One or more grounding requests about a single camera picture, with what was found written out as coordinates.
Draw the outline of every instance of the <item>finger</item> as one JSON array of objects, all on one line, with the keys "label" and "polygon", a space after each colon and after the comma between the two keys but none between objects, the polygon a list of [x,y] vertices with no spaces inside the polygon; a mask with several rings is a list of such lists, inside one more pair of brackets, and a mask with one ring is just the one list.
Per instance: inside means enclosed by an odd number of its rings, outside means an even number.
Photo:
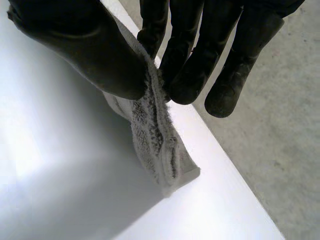
[{"label": "finger", "polygon": [[261,50],[283,24],[282,18],[274,11],[244,6],[232,48],[205,100],[209,114],[225,118],[233,112]]},{"label": "finger", "polygon": [[187,105],[197,99],[241,12],[242,7],[231,0],[205,1],[199,40],[169,88],[169,96],[173,101]]},{"label": "finger", "polygon": [[172,33],[160,64],[165,90],[190,55],[203,2],[204,0],[170,0]]},{"label": "finger", "polygon": [[169,0],[140,0],[142,29],[137,39],[152,59],[157,55],[166,33]]},{"label": "finger", "polygon": [[145,62],[128,45],[102,3],[95,6],[94,15],[95,25],[70,33],[68,27],[63,27],[67,21],[58,27],[55,18],[38,24],[33,19],[22,19],[12,5],[8,11],[19,30],[53,50],[100,90],[126,99],[141,98],[145,92]]}]

